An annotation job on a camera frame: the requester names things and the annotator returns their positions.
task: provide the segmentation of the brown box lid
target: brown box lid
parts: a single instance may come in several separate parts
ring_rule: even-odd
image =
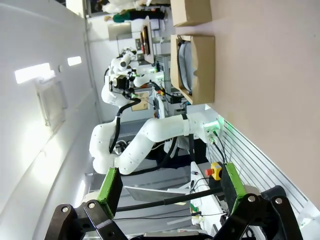
[[[173,25],[196,26],[212,21],[210,0],[171,0]]]
[[[192,95],[188,94],[179,76],[177,61],[179,40],[177,35],[171,36],[171,83],[192,105],[213,103],[215,100],[216,76],[215,37],[181,35],[181,38],[191,41],[192,64],[196,69]]]

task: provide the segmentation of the ceiling light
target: ceiling light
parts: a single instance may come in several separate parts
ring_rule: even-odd
[[[50,64],[43,63],[35,66],[26,67],[14,72],[15,80],[18,84],[35,78],[42,78],[51,74]]]
[[[77,64],[81,63],[81,57],[80,56],[69,57],[67,60],[68,60],[68,65],[69,66],[74,66],[74,65],[77,65]]]

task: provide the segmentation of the black cable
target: black cable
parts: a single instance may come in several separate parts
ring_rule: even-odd
[[[150,83],[152,83],[152,84],[154,85],[154,88],[155,88],[156,91],[161,91],[161,92],[163,92],[165,95],[170,96],[171,98],[177,98],[177,99],[182,99],[182,98],[184,98],[183,95],[181,95],[181,96],[174,96],[174,95],[171,95],[171,94],[167,93],[166,90],[164,90],[163,88],[161,88],[161,87],[160,87],[158,84],[156,84],[154,81],[150,81]]]
[[[213,145],[215,146],[215,148],[218,150],[218,152],[221,154],[221,157],[222,157],[222,162],[225,164],[226,163],[226,160],[225,160],[225,157],[224,157],[224,154],[222,153],[222,151],[220,150],[220,148],[217,146],[217,144],[214,142]]]
[[[176,142],[177,142],[177,137],[174,137],[168,153],[164,156],[163,161],[158,166],[147,168],[147,169],[142,169],[139,171],[134,171],[134,172],[132,172],[128,175],[124,175],[124,176],[136,176],[136,175],[140,175],[140,174],[150,173],[150,172],[153,172],[153,171],[159,170],[160,168],[165,167],[165,165],[168,163],[168,161],[171,160],[170,155],[172,154],[173,150],[175,149]]]
[[[147,220],[152,220],[152,219],[172,219],[172,218],[186,218],[186,217],[192,217],[192,216],[215,216],[215,215],[224,215],[226,214],[225,212],[222,213],[215,213],[215,214],[191,214],[191,215],[184,215],[184,216],[164,216],[164,217],[124,217],[124,218],[114,218],[113,220],[129,220],[129,219],[147,219]]]
[[[209,178],[210,178],[210,177],[202,177],[202,178],[198,179],[198,181],[196,181],[195,184],[193,185],[193,188],[190,190],[190,193],[195,190],[195,187],[197,186],[197,183],[198,183],[200,180],[209,179]]]
[[[218,138],[218,140],[222,146],[223,153],[224,153],[224,161],[227,162],[227,155],[226,155],[225,147],[222,144],[222,141],[221,141],[220,137],[218,136],[218,134],[215,131],[213,131],[213,134]]]
[[[114,134],[114,139],[113,139],[113,142],[111,144],[111,147],[109,148],[109,152],[112,153],[116,144],[117,144],[117,141],[118,141],[118,138],[119,138],[119,134],[120,134],[120,125],[121,125],[121,114],[123,113],[124,110],[134,106],[134,105],[137,105],[141,102],[141,99],[139,98],[132,98],[131,99],[133,102],[127,104],[127,105],[124,105],[122,107],[120,107],[120,109],[118,110],[116,116],[116,125],[115,125],[115,134]]]
[[[103,75],[103,82],[106,83],[106,75],[107,75],[107,72],[109,71],[109,68],[107,68],[104,72],[104,75]]]
[[[197,190],[199,187],[201,187],[201,186],[208,186],[208,187],[209,187],[208,184],[201,184],[201,185],[197,186],[195,189],[193,189],[193,191],[196,191],[196,190]]]
[[[125,212],[125,211],[131,211],[131,210],[152,208],[152,207],[157,207],[157,206],[162,206],[162,205],[176,204],[176,203],[186,202],[186,201],[189,201],[192,199],[198,199],[198,198],[202,198],[202,197],[205,197],[208,195],[212,195],[212,194],[216,193],[216,191],[217,191],[216,189],[209,189],[206,191],[200,191],[200,192],[191,193],[188,195],[167,198],[167,199],[164,199],[161,201],[148,202],[148,203],[132,205],[132,206],[123,206],[123,207],[118,207],[116,209],[116,211],[117,212]]]
[[[164,99],[170,104],[170,101],[168,100],[166,95],[164,95]]]

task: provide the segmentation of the bolt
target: bolt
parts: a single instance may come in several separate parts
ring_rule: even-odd
[[[280,197],[278,197],[276,200],[275,200],[275,203],[276,204],[282,204],[282,199]]]
[[[90,208],[90,209],[93,209],[94,207],[95,207],[95,203],[94,202],[91,202],[89,205],[88,205],[88,207]]]
[[[250,203],[253,203],[255,200],[256,200],[255,196],[250,196],[250,197],[248,197],[248,201],[249,201]]]
[[[64,213],[66,213],[66,212],[68,212],[68,207],[67,206],[64,206],[63,208],[62,208],[62,212],[64,212]]]

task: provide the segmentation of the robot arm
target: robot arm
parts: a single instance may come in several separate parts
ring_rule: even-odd
[[[126,48],[122,50],[120,56],[112,59],[109,66],[111,74],[117,74],[118,72],[125,71],[131,61],[135,59],[137,51],[132,48]]]
[[[161,82],[158,79],[161,79],[164,77],[163,72],[156,72],[156,73],[149,73],[144,74],[142,76],[136,76],[133,80],[133,83],[136,87],[141,87],[144,84],[148,84],[151,82],[156,83],[157,85],[161,85]]]
[[[105,84],[103,86],[101,98],[105,103],[115,105],[118,108],[121,108],[131,102],[130,99],[125,98],[121,93],[112,92],[109,84]]]
[[[97,125],[91,136],[89,151],[95,158],[93,168],[99,174],[106,174],[110,167],[117,167],[120,173],[128,175],[146,158],[154,143],[178,136],[198,135],[205,143],[206,135],[203,125],[209,122],[208,111],[162,119],[149,119],[137,133],[132,142],[121,155],[109,153],[109,144],[115,132],[116,122]]]

